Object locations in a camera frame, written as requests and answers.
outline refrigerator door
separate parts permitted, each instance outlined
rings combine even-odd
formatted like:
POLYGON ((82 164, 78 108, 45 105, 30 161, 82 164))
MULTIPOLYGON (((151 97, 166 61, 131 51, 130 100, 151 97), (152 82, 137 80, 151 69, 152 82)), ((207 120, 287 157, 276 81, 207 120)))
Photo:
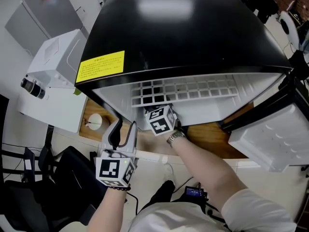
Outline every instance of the refrigerator door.
POLYGON ((23 0, 23 5, 49 38, 83 26, 70 0, 23 0))
POLYGON ((270 172, 309 164, 309 96, 297 79, 222 125, 229 144, 270 172))

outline white sleeve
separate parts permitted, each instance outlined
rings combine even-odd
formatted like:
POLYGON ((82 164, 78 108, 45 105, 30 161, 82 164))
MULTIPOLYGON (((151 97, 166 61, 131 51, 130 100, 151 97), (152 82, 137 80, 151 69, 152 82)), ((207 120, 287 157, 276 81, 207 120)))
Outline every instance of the white sleeve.
POLYGON ((230 197, 221 214, 231 231, 294 232, 296 229, 296 224, 283 207, 249 189, 230 197))

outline black chair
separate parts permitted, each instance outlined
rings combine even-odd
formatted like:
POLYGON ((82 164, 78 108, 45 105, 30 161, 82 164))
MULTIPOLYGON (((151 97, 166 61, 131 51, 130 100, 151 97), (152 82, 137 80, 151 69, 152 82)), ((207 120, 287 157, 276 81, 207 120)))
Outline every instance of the black chair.
POLYGON ((55 172, 41 181, 4 183, 1 210, 15 230, 57 232, 74 221, 88 225, 107 188, 96 180, 94 164, 74 147, 61 155, 55 172))

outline white grid rack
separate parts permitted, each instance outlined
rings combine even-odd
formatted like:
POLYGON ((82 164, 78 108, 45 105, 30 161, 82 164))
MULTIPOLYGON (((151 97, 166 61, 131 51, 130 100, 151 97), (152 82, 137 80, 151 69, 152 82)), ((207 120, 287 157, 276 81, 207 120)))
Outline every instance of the white grid rack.
POLYGON ((143 107, 237 95, 233 75, 161 79, 133 84, 131 106, 143 107))

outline white shirt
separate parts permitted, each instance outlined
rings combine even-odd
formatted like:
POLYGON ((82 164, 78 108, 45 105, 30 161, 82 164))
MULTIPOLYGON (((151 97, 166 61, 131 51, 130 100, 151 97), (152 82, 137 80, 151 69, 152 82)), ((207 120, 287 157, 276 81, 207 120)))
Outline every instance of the white shirt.
MULTIPOLYGON (((293 232, 296 224, 281 206, 250 191, 241 190, 230 197, 222 216, 231 231, 293 232)), ((202 213, 193 203, 155 203, 132 221, 129 232, 226 232, 221 223, 202 213)))

